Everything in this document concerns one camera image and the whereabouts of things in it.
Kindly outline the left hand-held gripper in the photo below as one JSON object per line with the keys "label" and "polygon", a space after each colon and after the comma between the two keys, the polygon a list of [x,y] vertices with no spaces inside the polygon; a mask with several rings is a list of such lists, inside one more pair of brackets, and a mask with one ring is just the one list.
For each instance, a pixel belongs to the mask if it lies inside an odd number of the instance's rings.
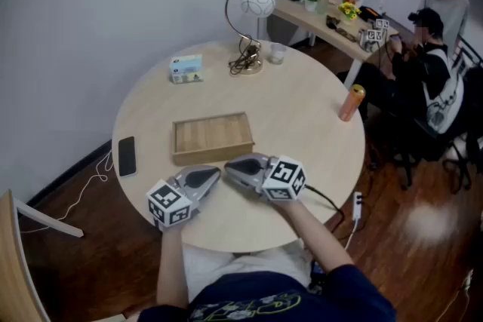
{"label": "left hand-held gripper", "polygon": [[147,193],[155,226],[163,231],[200,213],[200,203],[210,194],[221,171],[211,165],[184,167],[168,180],[160,179]]}

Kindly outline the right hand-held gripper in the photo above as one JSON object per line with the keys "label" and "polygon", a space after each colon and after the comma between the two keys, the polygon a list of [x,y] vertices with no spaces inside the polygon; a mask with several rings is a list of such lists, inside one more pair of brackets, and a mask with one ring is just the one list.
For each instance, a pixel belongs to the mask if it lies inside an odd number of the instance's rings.
{"label": "right hand-held gripper", "polygon": [[225,163],[224,169],[235,184],[269,201],[295,201],[306,186],[303,165],[285,155],[246,154]]}

